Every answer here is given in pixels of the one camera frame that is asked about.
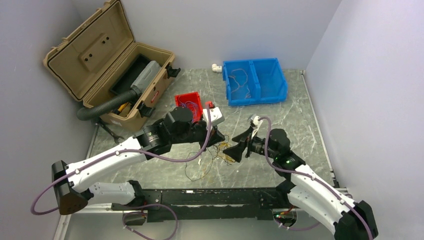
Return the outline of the red plastic bin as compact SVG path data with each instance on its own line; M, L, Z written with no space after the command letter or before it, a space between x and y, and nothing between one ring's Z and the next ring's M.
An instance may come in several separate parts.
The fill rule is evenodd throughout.
M197 91L175 95L174 100L177 107L184 107L191 110L193 122L198 122L202 118L203 106Z

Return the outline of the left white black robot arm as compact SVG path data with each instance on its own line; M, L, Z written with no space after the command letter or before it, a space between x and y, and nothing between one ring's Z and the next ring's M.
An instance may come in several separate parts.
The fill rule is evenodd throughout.
M218 124L225 117L218 107L202 110L202 118L193 120L191 110L176 107L151 125L115 147L78 162L55 162L52 168L53 189L61 215L76 213L88 205L116 203L131 210L146 203L140 183L102 183L106 174L136 163L156 158L171 151L175 144L198 143L201 151L223 142Z

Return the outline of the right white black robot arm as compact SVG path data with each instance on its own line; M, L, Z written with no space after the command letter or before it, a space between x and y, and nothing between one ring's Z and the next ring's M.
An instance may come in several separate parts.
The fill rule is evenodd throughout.
M319 177L291 150L283 129L270 130L265 139L254 136L250 127L232 140L237 144L223 152L236 162L250 153L272 159L275 171L285 179L276 187L275 200L280 207L299 207L325 226L336 240L373 240L379 235L372 207L364 200L347 197Z

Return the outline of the white pipe elbow fitting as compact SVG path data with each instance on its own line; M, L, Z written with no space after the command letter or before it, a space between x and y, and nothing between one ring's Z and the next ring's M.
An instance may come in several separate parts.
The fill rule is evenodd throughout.
M221 65L217 65L216 63L213 63L213 64L211 65L211 70L212 70L214 73L222 73L222 71L223 71L223 67L222 67Z

